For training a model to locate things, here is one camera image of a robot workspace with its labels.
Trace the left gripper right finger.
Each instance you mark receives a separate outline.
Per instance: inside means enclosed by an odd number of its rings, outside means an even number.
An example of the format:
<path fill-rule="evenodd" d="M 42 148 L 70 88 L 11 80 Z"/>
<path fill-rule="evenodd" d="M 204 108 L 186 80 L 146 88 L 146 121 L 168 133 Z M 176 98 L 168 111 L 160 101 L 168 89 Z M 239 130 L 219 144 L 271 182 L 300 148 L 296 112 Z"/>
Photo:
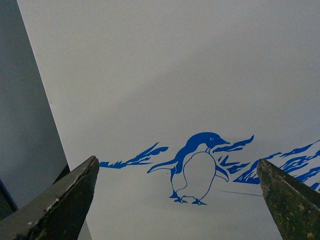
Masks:
<path fill-rule="evenodd" d="M 265 203 L 284 240 L 320 238 L 320 194 L 271 162 L 260 159 L 257 174 Z"/>

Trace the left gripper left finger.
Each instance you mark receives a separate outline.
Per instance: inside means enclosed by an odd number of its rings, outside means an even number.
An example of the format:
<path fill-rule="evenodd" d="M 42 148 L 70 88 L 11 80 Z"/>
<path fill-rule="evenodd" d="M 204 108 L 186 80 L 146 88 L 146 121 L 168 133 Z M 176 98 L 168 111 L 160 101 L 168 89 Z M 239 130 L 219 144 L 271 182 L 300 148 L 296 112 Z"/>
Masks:
<path fill-rule="evenodd" d="M 91 156 L 26 206 L 0 222 L 2 240 L 76 240 L 90 209 L 99 172 Z"/>

